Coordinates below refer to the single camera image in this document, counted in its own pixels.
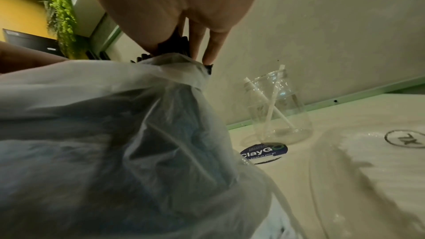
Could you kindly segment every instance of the foliage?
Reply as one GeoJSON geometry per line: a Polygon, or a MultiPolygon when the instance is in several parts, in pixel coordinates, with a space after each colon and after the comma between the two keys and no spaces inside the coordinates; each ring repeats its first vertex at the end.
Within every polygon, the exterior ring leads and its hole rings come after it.
{"type": "Polygon", "coordinates": [[[77,20],[72,0],[44,0],[49,30],[56,34],[62,53],[67,57],[76,54],[77,20]]]}

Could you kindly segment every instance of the white table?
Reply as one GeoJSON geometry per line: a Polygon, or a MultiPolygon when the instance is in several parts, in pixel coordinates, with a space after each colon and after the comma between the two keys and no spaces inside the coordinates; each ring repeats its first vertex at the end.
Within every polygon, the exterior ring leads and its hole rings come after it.
{"type": "MultiPolygon", "coordinates": [[[[316,141],[325,131],[336,127],[425,121],[425,95],[382,94],[309,112],[314,134],[288,146],[278,161],[260,165],[284,193],[296,218],[311,239],[325,239],[313,205],[309,183],[309,158],[316,141]]],[[[230,131],[233,148],[239,152],[258,144],[252,126],[230,131]]]]}

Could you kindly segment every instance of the forearm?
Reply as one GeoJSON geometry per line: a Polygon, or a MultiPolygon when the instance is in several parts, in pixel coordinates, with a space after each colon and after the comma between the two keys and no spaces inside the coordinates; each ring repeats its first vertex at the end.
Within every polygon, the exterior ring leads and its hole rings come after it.
{"type": "Polygon", "coordinates": [[[48,66],[66,60],[64,57],[14,46],[0,41],[0,73],[48,66]]]}

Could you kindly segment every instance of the clear glass jar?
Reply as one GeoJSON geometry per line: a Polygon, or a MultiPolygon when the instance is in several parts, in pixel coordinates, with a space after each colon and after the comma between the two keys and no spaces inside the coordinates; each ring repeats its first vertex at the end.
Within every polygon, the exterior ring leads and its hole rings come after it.
{"type": "Polygon", "coordinates": [[[278,70],[245,83],[248,110],[261,143],[293,144],[313,133],[303,103],[286,70],[278,70]]]}

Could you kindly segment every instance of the green edge strip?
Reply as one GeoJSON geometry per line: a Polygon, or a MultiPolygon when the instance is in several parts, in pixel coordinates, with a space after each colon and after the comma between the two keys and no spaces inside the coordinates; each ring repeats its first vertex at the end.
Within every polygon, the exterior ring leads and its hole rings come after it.
{"type": "MultiPolygon", "coordinates": [[[[363,98],[368,98],[368,97],[380,95],[380,94],[383,94],[383,93],[390,93],[390,92],[394,92],[394,91],[398,91],[398,90],[406,89],[406,88],[411,88],[411,87],[415,87],[415,86],[419,86],[419,85],[425,86],[425,76],[416,77],[414,79],[409,79],[409,80],[405,80],[405,81],[401,81],[401,82],[391,83],[391,84],[387,84],[387,85],[384,85],[384,86],[380,86],[380,87],[372,88],[372,89],[369,89],[369,90],[361,91],[361,92],[358,92],[358,93],[352,93],[352,94],[348,94],[348,95],[345,95],[345,96],[341,96],[341,97],[332,98],[332,99],[329,99],[329,100],[309,104],[309,105],[305,106],[305,109],[307,111],[312,111],[312,110],[316,110],[316,109],[320,109],[320,108],[327,108],[327,107],[330,107],[330,106],[343,104],[343,103],[347,103],[347,102],[351,102],[351,101],[356,101],[356,100],[360,100],[360,99],[363,99],[363,98]]],[[[251,124],[252,124],[251,120],[246,120],[246,121],[243,121],[243,122],[240,122],[240,123],[230,124],[230,125],[227,126],[227,129],[232,130],[232,129],[236,129],[236,128],[239,128],[239,127],[248,126],[248,125],[251,125],[251,124]]]]}
{"type": "Polygon", "coordinates": [[[114,30],[112,31],[112,33],[108,36],[108,38],[103,43],[100,51],[106,51],[109,48],[109,46],[112,44],[112,42],[114,42],[115,39],[118,38],[120,34],[121,34],[121,29],[119,26],[116,26],[114,30]]]}

